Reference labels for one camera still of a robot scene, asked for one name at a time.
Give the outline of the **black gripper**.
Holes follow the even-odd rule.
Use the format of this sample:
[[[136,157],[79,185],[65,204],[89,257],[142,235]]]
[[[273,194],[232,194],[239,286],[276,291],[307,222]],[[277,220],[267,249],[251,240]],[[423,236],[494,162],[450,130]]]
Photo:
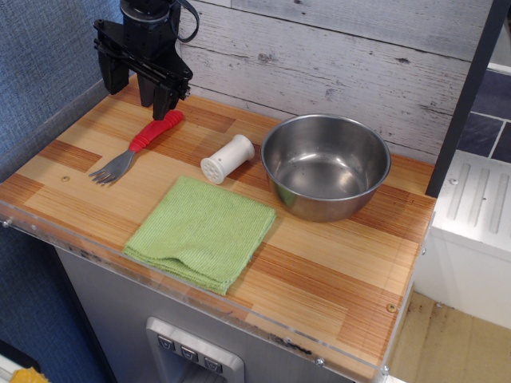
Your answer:
[[[163,120],[187,98],[192,71],[176,51],[177,37],[169,20],[149,24],[130,18],[122,23],[98,19],[93,26],[101,75],[111,95],[125,88],[134,72],[141,99],[153,100],[154,120]]]

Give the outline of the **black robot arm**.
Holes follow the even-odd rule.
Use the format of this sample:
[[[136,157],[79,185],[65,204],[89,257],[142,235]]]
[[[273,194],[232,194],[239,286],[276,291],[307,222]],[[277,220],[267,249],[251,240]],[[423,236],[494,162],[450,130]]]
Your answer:
[[[153,118],[163,120],[189,94],[192,71],[176,51],[178,41],[195,38],[179,35],[180,14],[186,9],[199,15],[187,1],[121,1],[122,22],[97,19],[94,40],[104,86],[110,94],[129,84],[134,72],[141,104],[153,108]]]

